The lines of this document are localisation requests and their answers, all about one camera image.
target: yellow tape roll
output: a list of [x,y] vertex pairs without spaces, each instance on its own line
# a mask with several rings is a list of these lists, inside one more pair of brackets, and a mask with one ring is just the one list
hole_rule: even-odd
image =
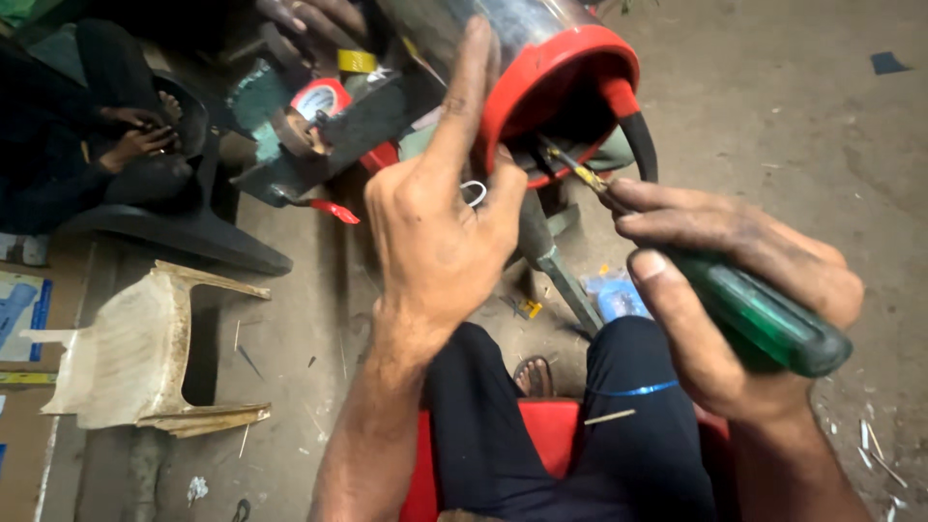
[[364,51],[339,49],[339,69],[346,72],[374,72],[377,57]]

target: concrete floor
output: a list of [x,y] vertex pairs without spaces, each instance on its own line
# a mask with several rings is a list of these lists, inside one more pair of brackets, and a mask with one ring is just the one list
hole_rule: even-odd
[[[879,518],[889,494],[909,503],[896,520],[928,515],[928,7],[922,0],[641,0],[606,23],[638,52],[638,92],[667,185],[740,195],[804,233],[830,242],[868,284],[857,351],[818,383],[814,404],[848,475]],[[891,50],[914,71],[875,76],[872,53]],[[624,175],[635,176],[634,168]],[[576,184],[582,224],[559,240],[575,274],[619,267],[630,244]],[[356,203],[349,206],[359,208]],[[239,223],[294,260],[265,281],[273,301],[225,306],[218,327],[217,402],[273,403],[270,419],[244,429],[176,441],[159,483],[159,520],[224,520],[239,499],[258,520],[305,517],[316,468],[349,381],[363,356],[380,275],[367,231],[330,216],[273,209],[243,197]],[[519,265],[507,280],[522,277]],[[533,280],[536,294],[550,286]],[[509,292],[503,284],[500,294]],[[539,353],[558,391],[583,385],[586,342],[552,290],[531,321],[498,299],[475,314],[507,364]],[[236,324],[262,376],[233,353]],[[316,362],[307,368],[312,357]],[[870,418],[867,405],[872,406]],[[902,489],[857,454],[868,418]],[[205,476],[209,494],[187,507],[187,486]]]

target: red plastic cap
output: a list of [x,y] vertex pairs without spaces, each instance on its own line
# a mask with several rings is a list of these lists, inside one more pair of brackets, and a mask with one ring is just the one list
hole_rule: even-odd
[[[483,109],[477,150],[484,155],[487,172],[493,172],[493,152],[501,141],[535,130],[561,109],[572,89],[590,82],[598,86],[616,122],[632,107],[637,109],[638,57],[625,40],[603,26],[566,30],[540,46],[523,49],[499,78]],[[615,123],[604,127],[602,136],[579,154],[578,161],[588,160],[614,127]],[[567,173],[564,168],[556,177]],[[531,179],[529,188],[550,181],[547,176]]]

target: green screwdriver handle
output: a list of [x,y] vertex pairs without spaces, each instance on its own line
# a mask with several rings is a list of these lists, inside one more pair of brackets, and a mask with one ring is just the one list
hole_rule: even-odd
[[772,359],[799,375],[822,377],[851,356],[854,345],[840,330],[720,255],[657,248],[686,276],[749,369],[772,370]]

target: blue string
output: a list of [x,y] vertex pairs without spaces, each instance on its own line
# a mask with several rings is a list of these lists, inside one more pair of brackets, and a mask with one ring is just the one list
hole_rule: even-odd
[[653,385],[653,386],[643,386],[641,388],[636,388],[634,390],[628,390],[625,392],[601,392],[597,390],[591,390],[589,388],[587,388],[586,391],[588,391],[589,393],[595,394],[595,395],[603,395],[606,397],[630,397],[633,395],[648,395],[649,393],[661,391],[665,388],[669,388],[670,386],[676,386],[679,384],[680,384],[679,381],[670,381],[669,383],[661,383],[659,385]]

